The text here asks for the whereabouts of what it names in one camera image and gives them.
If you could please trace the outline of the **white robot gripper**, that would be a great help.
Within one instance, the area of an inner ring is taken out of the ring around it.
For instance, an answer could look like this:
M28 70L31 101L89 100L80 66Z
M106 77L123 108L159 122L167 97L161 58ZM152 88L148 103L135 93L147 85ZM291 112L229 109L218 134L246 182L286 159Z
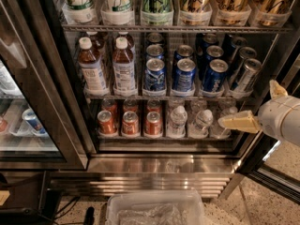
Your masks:
M219 118L219 125L247 133L262 129L269 137L300 146L300 99L287 96L276 80L270 80L269 85L271 100L260 107L258 117L252 111L242 111Z

